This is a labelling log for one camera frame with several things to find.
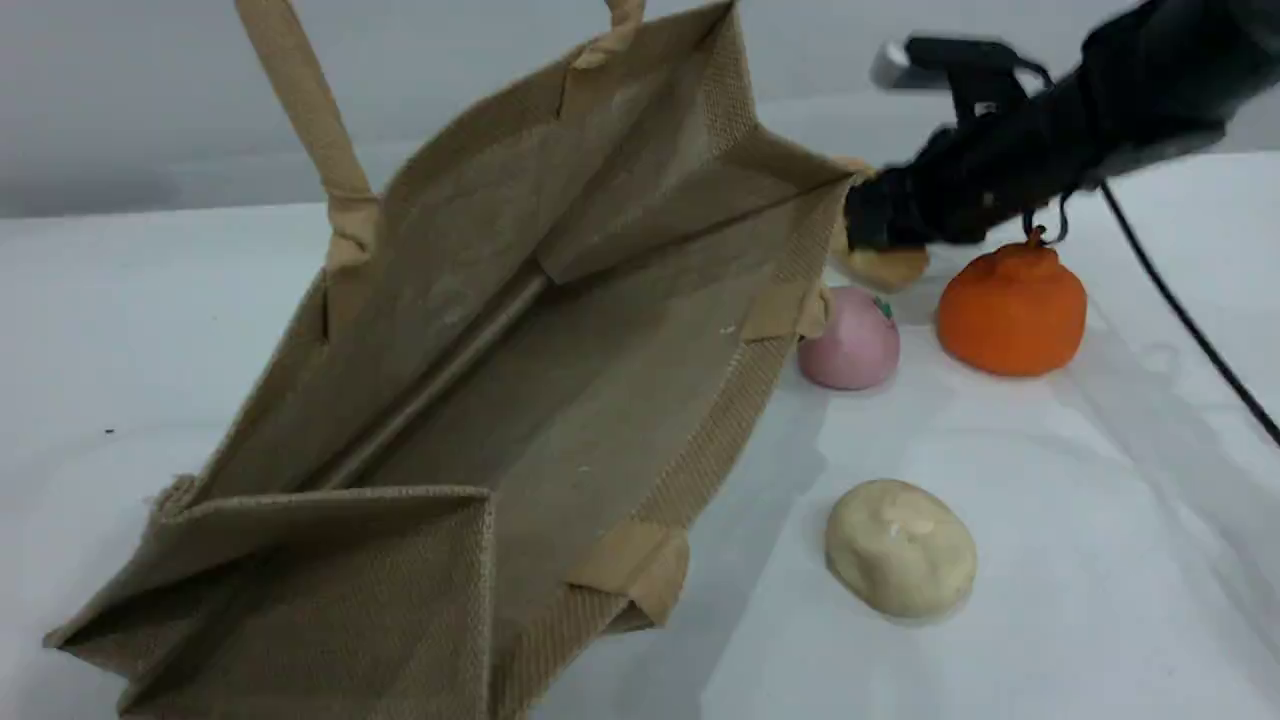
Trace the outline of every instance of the white table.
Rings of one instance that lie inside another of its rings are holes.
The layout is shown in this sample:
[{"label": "white table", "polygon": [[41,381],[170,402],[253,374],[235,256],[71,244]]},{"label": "white table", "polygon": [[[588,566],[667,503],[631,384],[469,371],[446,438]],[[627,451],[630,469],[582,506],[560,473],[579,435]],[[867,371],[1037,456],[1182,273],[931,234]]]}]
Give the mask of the white table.
[{"label": "white table", "polygon": [[[1280,413],[1277,182],[1280,155],[1207,156],[1116,190]],[[598,642],[535,717],[1274,717],[1280,667],[1247,618],[1280,628],[1280,568],[1253,552],[1280,546],[1280,452],[1101,199],[1070,211],[1062,256],[1092,305],[1066,372],[1002,382],[946,359],[929,314],[973,252],[940,252],[893,301],[895,380],[836,395],[788,369],[694,528],[669,628]],[[146,497],[210,452],[326,236],[314,205],[0,223],[5,716],[114,716],[123,683],[40,635],[125,560]],[[831,502],[884,475],[937,493],[977,538],[974,594],[943,624],[887,623],[823,566]],[[1247,546],[1252,575],[1213,523]],[[1239,578],[1256,584],[1242,593]]]}]

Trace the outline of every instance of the beige toy held by gripper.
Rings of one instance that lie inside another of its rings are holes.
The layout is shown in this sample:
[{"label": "beige toy held by gripper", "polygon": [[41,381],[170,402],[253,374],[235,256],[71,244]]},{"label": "beige toy held by gripper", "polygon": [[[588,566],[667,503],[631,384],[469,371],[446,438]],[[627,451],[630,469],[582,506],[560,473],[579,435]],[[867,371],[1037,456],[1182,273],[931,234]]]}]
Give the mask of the beige toy held by gripper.
[{"label": "beige toy held by gripper", "polygon": [[[854,158],[836,160],[856,173],[855,183],[876,173],[874,168]],[[854,279],[878,292],[899,292],[919,279],[929,266],[929,251],[923,247],[884,252],[867,249],[850,251],[844,213],[831,231],[831,252],[844,260]]]}]

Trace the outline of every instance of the pink peach toy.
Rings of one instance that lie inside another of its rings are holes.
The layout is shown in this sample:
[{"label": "pink peach toy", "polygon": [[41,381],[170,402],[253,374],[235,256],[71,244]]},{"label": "pink peach toy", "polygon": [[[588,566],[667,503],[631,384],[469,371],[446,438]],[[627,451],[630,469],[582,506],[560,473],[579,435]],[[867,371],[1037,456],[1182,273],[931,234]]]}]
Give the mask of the pink peach toy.
[{"label": "pink peach toy", "polygon": [[897,369],[901,338],[887,302],[856,287],[831,288],[822,337],[800,343],[800,372],[833,389],[868,389]]}]

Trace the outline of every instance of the bag strap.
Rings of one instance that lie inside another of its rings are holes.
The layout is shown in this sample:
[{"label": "bag strap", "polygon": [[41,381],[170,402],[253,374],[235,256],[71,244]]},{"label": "bag strap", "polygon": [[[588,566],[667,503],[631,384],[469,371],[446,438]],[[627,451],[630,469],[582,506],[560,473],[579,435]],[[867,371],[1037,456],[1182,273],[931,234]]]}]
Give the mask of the bag strap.
[{"label": "bag strap", "polygon": [[289,0],[236,0],[236,10],[328,196],[333,234],[325,256],[326,336],[332,337],[367,295],[369,278],[361,269],[375,251],[378,196]]}]

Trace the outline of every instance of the bag handle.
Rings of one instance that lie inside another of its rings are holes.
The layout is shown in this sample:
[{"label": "bag handle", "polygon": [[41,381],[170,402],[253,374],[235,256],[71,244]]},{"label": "bag handle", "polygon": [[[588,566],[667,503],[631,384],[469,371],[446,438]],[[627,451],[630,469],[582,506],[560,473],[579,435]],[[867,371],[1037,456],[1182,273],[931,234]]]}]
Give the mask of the bag handle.
[{"label": "bag handle", "polygon": [[596,37],[582,49],[572,63],[575,70],[589,70],[609,61],[631,46],[636,31],[644,23],[645,0],[604,0],[609,6],[609,32]]},{"label": "bag handle", "polygon": [[378,196],[289,0],[236,0],[236,10],[328,197],[333,234],[325,255],[325,299],[332,337],[367,295],[367,273],[361,270],[376,250]]}]

